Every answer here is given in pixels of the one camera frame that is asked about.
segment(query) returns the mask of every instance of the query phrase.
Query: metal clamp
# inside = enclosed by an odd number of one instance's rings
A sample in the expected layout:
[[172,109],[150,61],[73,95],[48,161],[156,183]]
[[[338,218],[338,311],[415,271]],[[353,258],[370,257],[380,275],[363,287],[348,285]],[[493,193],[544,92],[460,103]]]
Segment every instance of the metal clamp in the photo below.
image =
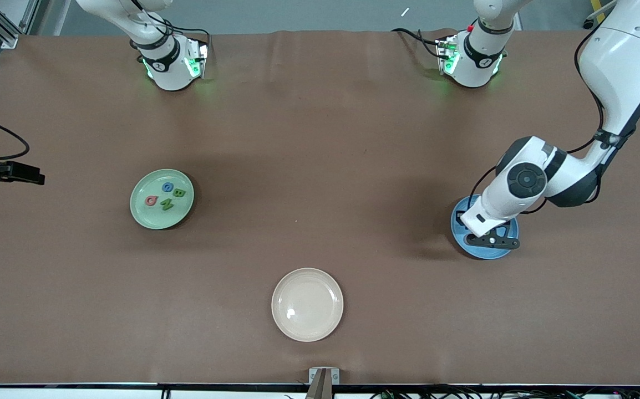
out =
[[331,399],[332,386],[340,384],[340,369],[313,367],[308,371],[310,388],[305,399]]
[[474,245],[475,247],[495,249],[518,249],[520,247],[520,240],[517,238],[501,236],[497,233],[497,229],[500,229],[500,227],[490,230],[480,238],[476,237],[474,234],[469,234],[465,237],[465,242],[468,245]]
[[609,147],[616,147],[617,150],[620,150],[621,147],[626,144],[626,141],[630,136],[633,135],[635,129],[629,131],[626,134],[613,134],[609,131],[605,131],[602,129],[598,129],[596,133],[593,135],[593,139],[601,142],[601,149],[608,149]]

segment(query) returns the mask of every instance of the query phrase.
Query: black bracket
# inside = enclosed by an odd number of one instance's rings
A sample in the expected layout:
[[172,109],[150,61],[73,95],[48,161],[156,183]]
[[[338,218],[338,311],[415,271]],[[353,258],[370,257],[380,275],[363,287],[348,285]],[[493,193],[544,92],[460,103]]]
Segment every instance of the black bracket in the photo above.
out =
[[633,135],[635,129],[629,131],[626,134],[613,134],[611,132],[598,129],[596,133],[593,135],[593,139],[601,142],[601,149],[608,149],[609,147],[616,147],[617,150],[620,150],[621,147],[626,144],[628,138]]
[[495,61],[497,61],[498,58],[500,58],[500,56],[502,55],[502,51],[505,50],[505,48],[503,47],[502,50],[498,51],[495,54],[492,54],[492,55],[483,54],[475,50],[475,48],[473,48],[473,46],[470,45],[469,39],[470,39],[470,35],[466,36],[463,42],[463,46],[465,48],[465,55],[467,55],[468,58],[473,60],[473,62],[475,63],[475,66],[480,69],[490,68],[490,66]]
[[170,65],[172,65],[172,63],[180,55],[180,48],[181,48],[180,42],[178,42],[176,39],[174,41],[175,41],[175,47],[173,47],[172,51],[170,51],[170,53],[167,54],[166,56],[162,58],[158,58],[157,60],[153,60],[153,58],[143,57],[143,59],[145,59],[146,63],[150,68],[153,68],[153,70],[156,70],[156,71],[170,70]]
[[465,211],[455,211],[455,221],[462,227],[465,227],[465,224],[463,223],[462,220],[460,220],[460,217],[465,213]]
[[20,162],[0,162],[0,182],[25,182],[44,185],[45,177],[39,173],[38,167]]
[[500,229],[500,227],[495,227],[495,229],[490,230],[480,238],[476,237],[474,234],[469,234],[465,236],[465,242],[468,245],[474,245],[475,247],[496,249],[518,249],[520,247],[520,240],[517,238],[501,236],[497,233],[497,229]]

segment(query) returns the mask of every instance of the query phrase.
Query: blue plate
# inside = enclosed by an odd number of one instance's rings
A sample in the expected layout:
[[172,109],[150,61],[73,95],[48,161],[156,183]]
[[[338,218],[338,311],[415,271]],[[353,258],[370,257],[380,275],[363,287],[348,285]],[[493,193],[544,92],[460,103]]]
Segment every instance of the blue plate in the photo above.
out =
[[[475,204],[478,201],[480,195],[473,195],[473,199],[470,204]],[[465,242],[465,237],[470,234],[470,230],[467,227],[461,225],[455,218],[455,212],[468,210],[468,197],[461,199],[458,204],[455,205],[454,210],[451,212],[451,232],[454,235],[455,242],[470,255],[480,259],[499,259],[510,253],[509,249],[497,249],[488,247],[476,247],[475,245],[468,245]],[[519,238],[520,228],[517,226],[517,219],[512,218],[509,222],[503,224],[497,228],[497,234],[506,236],[509,238]]]

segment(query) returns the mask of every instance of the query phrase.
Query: beige plate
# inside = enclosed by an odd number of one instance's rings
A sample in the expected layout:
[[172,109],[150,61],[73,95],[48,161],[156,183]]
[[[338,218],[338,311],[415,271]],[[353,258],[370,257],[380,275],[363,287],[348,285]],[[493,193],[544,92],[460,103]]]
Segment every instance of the beige plate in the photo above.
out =
[[342,318],[344,300],[334,278],[322,270],[293,270],[273,291],[271,311],[283,334],[300,342],[325,338]]

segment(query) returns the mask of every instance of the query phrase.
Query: white plate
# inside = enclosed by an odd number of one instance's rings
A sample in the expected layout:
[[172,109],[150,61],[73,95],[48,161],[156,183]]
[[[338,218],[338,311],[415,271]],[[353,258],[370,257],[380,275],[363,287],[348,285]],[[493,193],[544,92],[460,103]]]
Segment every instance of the white plate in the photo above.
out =
[[160,169],[135,185],[130,195],[130,213],[143,227],[167,229],[185,219],[193,202],[194,187],[189,177],[179,170]]
[[293,270],[273,291],[271,311],[283,334],[300,342],[320,341],[335,330],[344,300],[334,278],[322,270]]

